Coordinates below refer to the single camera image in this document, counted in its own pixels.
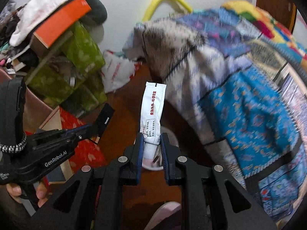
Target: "black and white bracelet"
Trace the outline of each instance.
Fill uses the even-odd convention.
[[[23,133],[22,141],[17,145],[3,145],[0,143],[0,151],[4,153],[18,153],[21,152],[27,143],[27,135]]]

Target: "metal bolt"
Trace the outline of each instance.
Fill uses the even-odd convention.
[[[215,165],[214,166],[214,170],[217,172],[222,172],[223,171],[223,167],[221,165]]]
[[[126,156],[121,156],[118,158],[118,161],[121,162],[121,163],[124,163],[128,160],[128,158]]]
[[[84,165],[84,166],[81,168],[81,170],[82,170],[83,172],[88,172],[88,171],[91,170],[91,167],[90,167],[89,165]]]
[[[188,159],[185,156],[180,156],[178,157],[178,161],[180,161],[181,163],[185,163]]]

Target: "white tube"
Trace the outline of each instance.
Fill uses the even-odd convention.
[[[160,144],[160,118],[164,105],[166,85],[146,82],[143,95],[140,132],[144,135],[143,158],[153,159]]]

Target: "yellow tube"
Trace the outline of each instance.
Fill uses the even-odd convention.
[[[148,8],[145,11],[145,15],[142,19],[142,21],[149,21],[154,14],[156,8],[159,6],[159,4],[163,0],[152,0],[149,4]],[[185,0],[175,0],[178,2],[181,6],[183,6],[189,13],[192,13],[193,9],[185,2]]]

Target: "white cloth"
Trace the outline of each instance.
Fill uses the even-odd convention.
[[[105,93],[127,84],[142,64],[118,57],[109,50],[103,52],[103,58],[106,64],[101,68],[101,77]]]
[[[18,46],[27,35],[53,11],[68,0],[30,0],[18,13],[20,21],[11,36],[10,45]]]

